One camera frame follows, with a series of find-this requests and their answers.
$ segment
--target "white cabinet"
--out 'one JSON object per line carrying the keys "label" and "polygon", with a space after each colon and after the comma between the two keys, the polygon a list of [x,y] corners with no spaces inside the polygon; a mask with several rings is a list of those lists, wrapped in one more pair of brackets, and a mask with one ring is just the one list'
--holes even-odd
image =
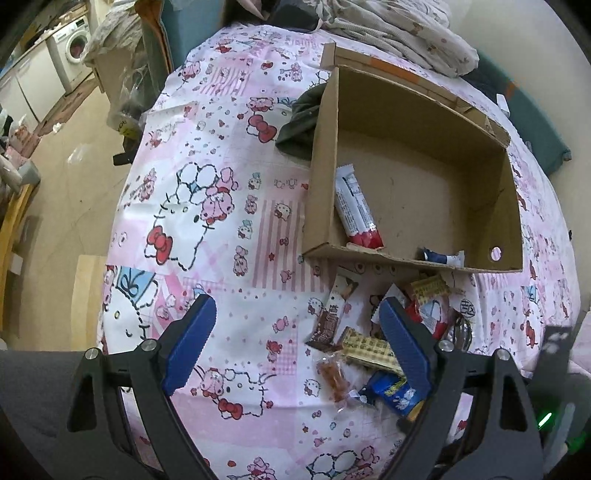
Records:
{"label": "white cabinet", "polygon": [[38,121],[42,121],[66,90],[56,72],[47,45],[42,41],[11,69]]}
{"label": "white cabinet", "polygon": [[0,79],[0,105],[17,123],[24,115],[24,124],[30,132],[36,129],[37,119],[22,94],[21,86],[18,84],[13,70]]}

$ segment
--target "snack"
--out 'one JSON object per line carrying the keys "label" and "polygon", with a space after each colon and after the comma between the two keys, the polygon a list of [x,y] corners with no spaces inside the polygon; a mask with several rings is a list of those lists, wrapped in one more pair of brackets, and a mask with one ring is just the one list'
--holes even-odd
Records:
{"label": "snack", "polygon": [[422,248],[421,256],[423,257],[421,260],[425,260],[427,262],[435,262],[441,263],[443,265],[449,265],[451,267],[464,268],[464,250],[460,250],[457,255],[442,255],[434,252],[433,250]]}
{"label": "snack", "polygon": [[353,165],[343,165],[336,169],[335,208],[351,243],[365,248],[383,248],[369,206],[359,188]]}
{"label": "snack", "polygon": [[409,294],[411,299],[417,301],[418,307],[422,307],[435,297],[449,296],[450,289],[441,275],[437,274],[412,282],[409,287]]}
{"label": "snack", "polygon": [[387,370],[404,375],[392,348],[386,340],[366,337],[355,329],[346,327],[339,340],[341,354],[366,367]]}
{"label": "snack", "polygon": [[323,352],[330,350],[345,310],[345,303],[359,285],[360,280],[360,276],[356,273],[341,267],[337,268],[329,299],[316,320],[314,330],[306,341],[307,345]]}
{"label": "snack", "polygon": [[335,403],[340,403],[349,398],[350,383],[347,382],[343,369],[340,367],[339,355],[334,353],[318,361],[316,368],[328,383],[333,393]]}
{"label": "snack", "polygon": [[422,323],[427,327],[427,330],[431,332],[435,340],[441,340],[447,332],[449,312],[454,312],[453,309],[444,310],[442,307],[445,307],[445,305],[442,305],[441,301],[437,299],[426,303],[422,307],[418,307],[417,301],[414,300],[406,308],[406,312],[413,322]]}
{"label": "snack", "polygon": [[[410,304],[410,300],[408,299],[408,297],[394,283],[390,286],[390,288],[386,292],[386,295],[384,295],[382,301],[390,297],[396,297],[396,299],[400,302],[400,305],[402,305],[402,308],[406,308]],[[372,314],[371,321],[372,323],[379,324],[379,305]]]}
{"label": "snack", "polygon": [[364,395],[369,404],[379,397],[397,414],[412,421],[418,416],[424,401],[404,377],[390,372],[374,373],[359,390],[359,395]]}

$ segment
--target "red and white wrapper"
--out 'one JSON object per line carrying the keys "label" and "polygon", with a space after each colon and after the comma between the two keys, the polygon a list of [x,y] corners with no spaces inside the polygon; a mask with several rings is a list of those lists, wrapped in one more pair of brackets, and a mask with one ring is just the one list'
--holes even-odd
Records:
{"label": "red and white wrapper", "polygon": [[355,178],[353,165],[336,169],[335,207],[351,243],[365,248],[384,247],[374,217]]}

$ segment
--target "dark green cloth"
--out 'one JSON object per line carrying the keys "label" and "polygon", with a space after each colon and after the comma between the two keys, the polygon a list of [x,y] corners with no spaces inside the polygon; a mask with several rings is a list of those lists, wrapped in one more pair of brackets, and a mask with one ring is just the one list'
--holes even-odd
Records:
{"label": "dark green cloth", "polygon": [[281,127],[275,141],[275,145],[283,153],[312,160],[314,130],[325,88],[325,83],[312,87],[291,106],[291,120]]}

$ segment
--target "washing machine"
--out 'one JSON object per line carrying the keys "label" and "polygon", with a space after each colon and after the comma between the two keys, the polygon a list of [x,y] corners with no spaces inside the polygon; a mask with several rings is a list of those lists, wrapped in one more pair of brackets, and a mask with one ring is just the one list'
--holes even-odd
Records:
{"label": "washing machine", "polygon": [[47,39],[51,59],[66,93],[72,93],[92,72],[82,63],[82,53],[89,41],[90,29],[86,16],[63,26]]}

